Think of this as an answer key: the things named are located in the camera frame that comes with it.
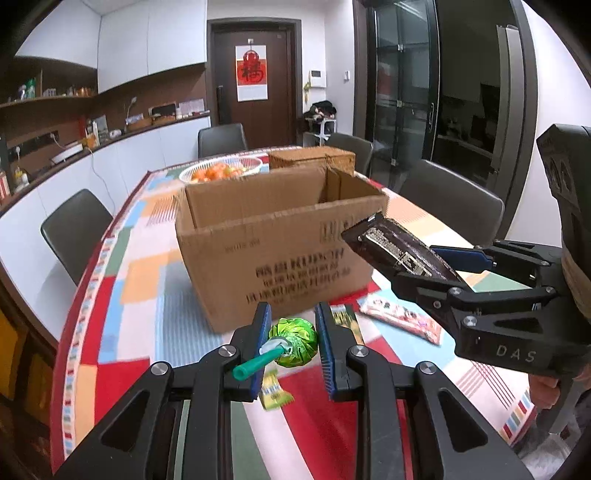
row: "small brown box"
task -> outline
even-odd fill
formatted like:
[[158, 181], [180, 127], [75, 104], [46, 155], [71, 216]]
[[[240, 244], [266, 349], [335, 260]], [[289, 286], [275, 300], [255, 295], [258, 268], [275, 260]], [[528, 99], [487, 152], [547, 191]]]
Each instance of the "small brown box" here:
[[355, 154], [335, 147], [308, 147], [269, 153], [271, 168], [329, 166], [353, 175]]
[[340, 234], [384, 212], [387, 200], [327, 167], [187, 185], [178, 196], [178, 245], [213, 330], [250, 324], [259, 301], [279, 318], [367, 286], [372, 267]]

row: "chair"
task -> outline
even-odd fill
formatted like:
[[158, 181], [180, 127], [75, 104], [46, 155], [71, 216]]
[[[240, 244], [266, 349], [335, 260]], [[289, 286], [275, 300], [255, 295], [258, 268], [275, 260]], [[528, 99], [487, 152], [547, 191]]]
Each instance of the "chair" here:
[[369, 161], [374, 151], [374, 145], [363, 138], [340, 133], [333, 133], [325, 145], [347, 150], [355, 154], [355, 171], [363, 175], [368, 174]]
[[399, 193], [483, 247], [495, 239], [505, 210], [495, 194], [427, 160], [419, 160], [408, 172]]
[[43, 238], [76, 285], [112, 221], [112, 215], [99, 199], [84, 189], [62, 203], [41, 224]]
[[242, 124], [204, 128], [197, 137], [199, 158], [228, 155], [248, 150]]

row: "patchwork tablecloth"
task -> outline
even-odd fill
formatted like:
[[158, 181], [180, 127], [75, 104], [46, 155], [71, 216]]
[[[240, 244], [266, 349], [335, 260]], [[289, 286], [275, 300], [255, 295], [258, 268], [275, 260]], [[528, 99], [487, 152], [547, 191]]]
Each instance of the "patchwork tablecloth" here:
[[[267, 161], [265, 153], [255, 154]], [[211, 330], [178, 248], [174, 194], [182, 188], [178, 175], [185, 167], [144, 177], [105, 234], [80, 283], [54, 371], [54, 470], [151, 363], [164, 360], [177, 367], [197, 362], [232, 337], [232, 332], [218, 335]], [[390, 196], [387, 215], [427, 245], [470, 247], [436, 218], [384, 191]], [[464, 278], [477, 291], [519, 288], [490, 273]], [[373, 279], [364, 291], [333, 303], [356, 306], [368, 292], [378, 290], [397, 300], [380, 273], [374, 272]], [[420, 311], [414, 304], [400, 302]], [[312, 311], [301, 316], [314, 322]], [[507, 442], [519, 435], [533, 410], [527, 375], [455, 357], [454, 341], [446, 332], [442, 345], [434, 346], [361, 314], [358, 319], [370, 348], [404, 365], [433, 361]], [[235, 478], [353, 478], [356, 406], [329, 401], [319, 362], [316, 356], [304, 367], [280, 368], [282, 386], [296, 398], [280, 410], [264, 411], [259, 401], [232, 405]]]

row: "lollipop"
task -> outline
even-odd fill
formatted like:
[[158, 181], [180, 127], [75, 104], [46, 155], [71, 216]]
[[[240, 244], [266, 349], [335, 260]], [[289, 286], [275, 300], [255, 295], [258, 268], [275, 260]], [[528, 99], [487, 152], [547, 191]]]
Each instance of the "lollipop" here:
[[280, 319], [269, 331], [259, 356], [234, 367], [236, 380], [246, 380], [273, 360], [282, 367], [300, 367], [314, 358], [318, 339], [314, 326], [304, 319]]

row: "white basket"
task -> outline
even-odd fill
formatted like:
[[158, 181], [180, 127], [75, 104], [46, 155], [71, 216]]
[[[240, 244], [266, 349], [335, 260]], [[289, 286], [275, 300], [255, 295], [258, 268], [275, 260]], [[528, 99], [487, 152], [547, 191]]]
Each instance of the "white basket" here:
[[259, 173], [262, 167], [262, 160], [258, 157], [237, 157], [235, 155], [229, 155], [227, 157], [213, 158], [211, 160], [203, 160], [185, 168], [183, 172], [178, 176], [179, 179], [186, 185], [191, 183], [199, 183], [198, 180], [191, 180], [191, 177], [197, 170], [207, 170], [216, 163], [226, 163], [231, 167], [245, 168], [246, 170], [241, 177], [247, 175], [254, 175]]

